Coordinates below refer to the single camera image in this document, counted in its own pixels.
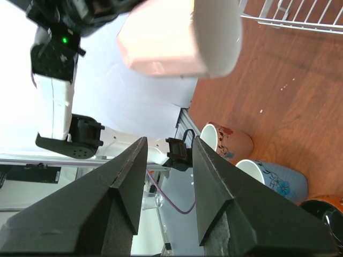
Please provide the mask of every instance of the wooden surface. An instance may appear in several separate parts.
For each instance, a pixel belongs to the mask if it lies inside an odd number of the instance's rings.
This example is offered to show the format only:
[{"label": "wooden surface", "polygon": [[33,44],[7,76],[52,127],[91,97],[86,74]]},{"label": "wooden surface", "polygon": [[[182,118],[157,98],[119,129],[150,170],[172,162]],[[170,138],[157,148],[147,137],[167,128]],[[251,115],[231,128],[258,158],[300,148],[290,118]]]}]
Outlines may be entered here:
[{"label": "wooden surface", "polygon": [[235,70],[199,81],[191,118],[247,132],[250,158],[302,172],[309,197],[343,196],[343,35],[243,22]]}]

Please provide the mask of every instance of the brown mug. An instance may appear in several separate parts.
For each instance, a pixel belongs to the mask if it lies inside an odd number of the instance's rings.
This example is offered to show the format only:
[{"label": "brown mug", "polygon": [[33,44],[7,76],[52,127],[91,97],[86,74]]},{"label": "brown mug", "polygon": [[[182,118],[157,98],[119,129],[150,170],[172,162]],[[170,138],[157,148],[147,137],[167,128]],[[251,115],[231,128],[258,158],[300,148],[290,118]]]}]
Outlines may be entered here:
[{"label": "brown mug", "polygon": [[253,150],[253,142],[249,135],[214,122],[206,124],[200,138],[230,162],[247,158]]}]

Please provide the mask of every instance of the blue flower design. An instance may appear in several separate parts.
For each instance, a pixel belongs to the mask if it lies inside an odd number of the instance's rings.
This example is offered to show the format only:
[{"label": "blue flower design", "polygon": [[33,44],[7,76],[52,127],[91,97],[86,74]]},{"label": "blue flower design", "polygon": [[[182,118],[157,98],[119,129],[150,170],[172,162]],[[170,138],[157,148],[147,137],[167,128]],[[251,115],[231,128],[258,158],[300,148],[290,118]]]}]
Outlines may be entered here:
[{"label": "blue flower design", "polygon": [[227,152],[227,153],[225,153],[225,155],[223,157],[224,157],[224,159],[230,160],[234,157],[234,154]]},{"label": "blue flower design", "polygon": [[289,194],[290,193],[289,183],[287,181],[280,180],[278,183],[277,192],[278,194],[282,196],[286,196],[287,194]]}]

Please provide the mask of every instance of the mug rim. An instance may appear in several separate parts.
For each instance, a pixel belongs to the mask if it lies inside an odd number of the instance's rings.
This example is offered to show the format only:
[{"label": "mug rim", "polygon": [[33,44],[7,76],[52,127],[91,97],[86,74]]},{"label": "mug rim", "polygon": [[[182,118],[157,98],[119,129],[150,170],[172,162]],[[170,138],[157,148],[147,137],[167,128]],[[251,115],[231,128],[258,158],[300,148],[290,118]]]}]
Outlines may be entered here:
[{"label": "mug rim", "polygon": [[257,179],[257,181],[259,181],[259,182],[261,182],[263,185],[265,185],[265,180],[264,180],[263,173],[262,173],[261,169],[259,168],[259,166],[258,166],[254,161],[249,160],[249,159],[243,159],[243,160],[237,162],[236,167],[239,168],[238,166],[239,166],[240,164],[244,163],[244,162],[249,162],[249,163],[251,163],[251,164],[253,164],[253,165],[255,166],[255,168],[257,169],[257,171],[258,171],[258,173],[259,173],[259,175],[260,175],[260,177],[261,177],[261,181],[258,180],[258,179]]},{"label": "mug rim", "polygon": [[214,133],[215,133],[215,151],[217,151],[217,148],[218,148],[218,132],[217,132],[217,128],[214,126],[214,124],[212,123],[207,123],[204,128],[202,129],[202,132],[200,133],[200,139],[202,139],[206,144],[208,144],[205,140],[204,140],[204,132],[205,132],[205,129],[208,128],[208,127],[211,127],[214,129]]}]

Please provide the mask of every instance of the white backdrop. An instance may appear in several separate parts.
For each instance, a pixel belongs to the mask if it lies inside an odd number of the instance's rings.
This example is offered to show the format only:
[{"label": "white backdrop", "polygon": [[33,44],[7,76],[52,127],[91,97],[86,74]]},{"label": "white backdrop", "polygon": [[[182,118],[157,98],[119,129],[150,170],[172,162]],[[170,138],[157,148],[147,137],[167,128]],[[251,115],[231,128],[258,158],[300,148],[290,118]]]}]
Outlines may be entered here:
[{"label": "white backdrop", "polygon": [[[180,107],[189,106],[197,80],[153,79],[127,69],[115,41],[125,19],[82,39],[87,54],[79,60],[73,113],[127,133],[173,137]],[[35,30],[22,11],[0,1],[0,153],[42,151],[34,144],[38,106],[30,77]]]}]

